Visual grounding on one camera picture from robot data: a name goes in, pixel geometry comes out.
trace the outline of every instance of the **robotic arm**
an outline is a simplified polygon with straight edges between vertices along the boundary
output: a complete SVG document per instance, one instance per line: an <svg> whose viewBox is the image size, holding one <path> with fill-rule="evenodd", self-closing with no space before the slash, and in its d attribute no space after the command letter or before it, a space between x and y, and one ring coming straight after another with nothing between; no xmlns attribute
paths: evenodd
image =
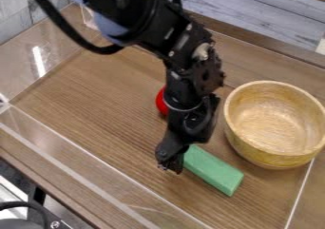
<svg viewBox="0 0 325 229"><path fill-rule="evenodd" d="M182 0L74 1L95 12L98 28L114 43L107 53L139 45L163 60L169 116L155 156L159 167L179 174L189 146L206 143L216 126L220 99L213 92L224 86L225 74L213 36L185 13Z"/></svg>

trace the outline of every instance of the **green foam block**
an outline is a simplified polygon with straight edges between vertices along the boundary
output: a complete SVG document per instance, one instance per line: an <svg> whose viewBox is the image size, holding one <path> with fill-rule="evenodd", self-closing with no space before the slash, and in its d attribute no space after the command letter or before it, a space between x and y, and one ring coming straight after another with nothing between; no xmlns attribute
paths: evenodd
<svg viewBox="0 0 325 229"><path fill-rule="evenodd" d="M190 146L185 155L185 168L229 197L234 195L244 179L242 172L197 145Z"/></svg>

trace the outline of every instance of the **wooden bowl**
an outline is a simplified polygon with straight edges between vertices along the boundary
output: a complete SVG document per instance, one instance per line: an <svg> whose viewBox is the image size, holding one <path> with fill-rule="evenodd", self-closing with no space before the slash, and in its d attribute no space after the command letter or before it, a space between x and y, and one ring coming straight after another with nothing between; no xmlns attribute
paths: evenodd
<svg viewBox="0 0 325 229"><path fill-rule="evenodd" d="M264 168L300 166L325 146L325 108L296 86L272 81L241 86L228 98L225 118L233 148Z"/></svg>

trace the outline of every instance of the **bowl rim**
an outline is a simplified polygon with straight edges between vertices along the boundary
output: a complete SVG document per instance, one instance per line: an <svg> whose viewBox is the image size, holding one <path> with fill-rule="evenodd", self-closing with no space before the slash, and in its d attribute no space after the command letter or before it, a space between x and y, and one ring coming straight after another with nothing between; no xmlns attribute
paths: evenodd
<svg viewBox="0 0 325 229"><path fill-rule="evenodd" d="M323 139L320 140L319 144L315 145L313 147L311 147L308 150L305 150L304 152L294 152L294 151L289 151L289 152L277 152L273 149L269 148L264 148L262 146L256 145L254 143L252 143L245 136L240 135L238 133L238 129L236 128L236 125L232 122L232 118L230 118L230 113L229 113L229 107L230 107L230 102L233 101L236 95L238 94L240 91L242 91L245 88L248 88L249 86L256 86L256 85L262 85L262 84L273 84L273 85L278 85L278 86L286 86L289 88L292 88L293 90L301 92L304 95L307 95L307 97L313 101L313 103L319 106L320 111L323 112L323 115L325 117L325 107L321 104L321 102L319 102L319 100L313 97L313 95L304 90L302 88L288 84L288 83L282 83L282 82L277 82L277 81L254 81L254 82L249 82L246 84L244 84L242 86L240 86L238 88L236 88L236 90L230 93L226 103L225 103L225 107L224 107L224 115L225 115L225 119L226 119L226 123L228 126L230 126L230 129L233 130L234 134L256 149L261 150L262 152L266 152L269 154L273 155L280 155L280 156L305 156L309 155L312 153L315 153L315 151L321 150L321 148L325 146L325 134Z"/></svg>

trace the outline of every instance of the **red object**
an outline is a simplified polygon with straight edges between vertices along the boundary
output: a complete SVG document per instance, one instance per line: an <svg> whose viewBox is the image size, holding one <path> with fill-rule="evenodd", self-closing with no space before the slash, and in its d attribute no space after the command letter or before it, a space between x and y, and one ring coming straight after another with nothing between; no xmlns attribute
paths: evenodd
<svg viewBox="0 0 325 229"><path fill-rule="evenodd" d="M162 113L162 115L167 116L167 106L166 106L166 103L163 101L163 92L165 92L165 88L162 88L159 93L158 93L157 107L158 107L158 110Z"/></svg>

